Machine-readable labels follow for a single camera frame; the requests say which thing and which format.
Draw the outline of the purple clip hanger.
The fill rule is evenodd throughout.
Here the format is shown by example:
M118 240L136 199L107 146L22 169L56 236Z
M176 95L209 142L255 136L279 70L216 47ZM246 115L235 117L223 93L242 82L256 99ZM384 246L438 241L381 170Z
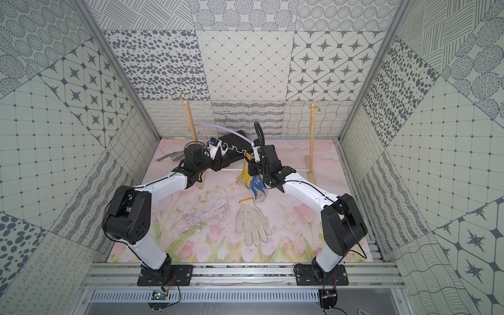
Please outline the purple clip hanger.
M210 124L210 123L197 123L197 124L195 124L195 126L196 127L214 127L216 129L227 131L228 133L231 133L231 134L235 135L236 137L241 138L243 141L245 141L246 143L248 143L248 146L250 148L253 148L253 141L252 140L248 139L245 135L242 135L241 133L239 133L237 131L234 131L232 129L229 129L227 127L224 127L224 126L221 126L221 125ZM229 144L229 143L225 142L224 140L221 140L219 142L219 145L214 145L214 147L220 148L222 155L224 155L225 153L227 153L228 150L235 151L235 152L237 152L239 154L242 154L242 155L246 154L247 151L248 151L248 147L245 147L244 149L239 149L234 144Z

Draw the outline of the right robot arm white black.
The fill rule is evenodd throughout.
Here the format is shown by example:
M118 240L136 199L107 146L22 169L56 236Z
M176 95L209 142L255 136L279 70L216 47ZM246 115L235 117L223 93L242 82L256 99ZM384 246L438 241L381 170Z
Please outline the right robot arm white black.
M336 266L368 234L362 214L349 194L329 193L303 178L294 168L283 166L273 145L254 144L245 154L249 174L261 175L267 188L296 197L319 212L325 244L312 261L313 274L325 280Z

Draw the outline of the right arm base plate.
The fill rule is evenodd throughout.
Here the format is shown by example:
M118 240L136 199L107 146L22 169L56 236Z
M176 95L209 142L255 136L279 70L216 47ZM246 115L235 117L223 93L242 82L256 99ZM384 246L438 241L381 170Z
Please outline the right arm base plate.
M344 265L324 272L318 265L296 264L293 272L298 286L347 286L349 279Z

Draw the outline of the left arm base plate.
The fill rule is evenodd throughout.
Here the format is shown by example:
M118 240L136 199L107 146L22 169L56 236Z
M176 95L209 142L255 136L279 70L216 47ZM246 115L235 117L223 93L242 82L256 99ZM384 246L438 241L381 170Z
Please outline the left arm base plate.
M180 287L189 286L194 265L166 265L160 270L153 270L142 265L137 286L167 286L169 283Z

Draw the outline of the yellow dotted work glove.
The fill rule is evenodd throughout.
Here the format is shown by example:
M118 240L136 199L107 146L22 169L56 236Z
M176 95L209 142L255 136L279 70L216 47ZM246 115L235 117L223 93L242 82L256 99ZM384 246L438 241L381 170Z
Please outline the yellow dotted work glove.
M251 183L253 181L253 176L249 174L249 163L246 159L243 160L243 168L240 175L236 179L237 185L244 185L247 188L251 188Z

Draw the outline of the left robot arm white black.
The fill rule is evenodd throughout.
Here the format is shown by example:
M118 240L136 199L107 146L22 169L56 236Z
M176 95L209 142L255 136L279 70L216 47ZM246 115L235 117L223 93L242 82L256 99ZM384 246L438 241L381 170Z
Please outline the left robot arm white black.
M228 148L220 139L207 144L193 141L185 146L184 158L168 175L140 186L121 186L106 206L102 230L111 241L125 244L142 263L143 271L158 282L168 282L171 257L150 234L152 206L170 195L186 190L208 169L220 171L244 153Z

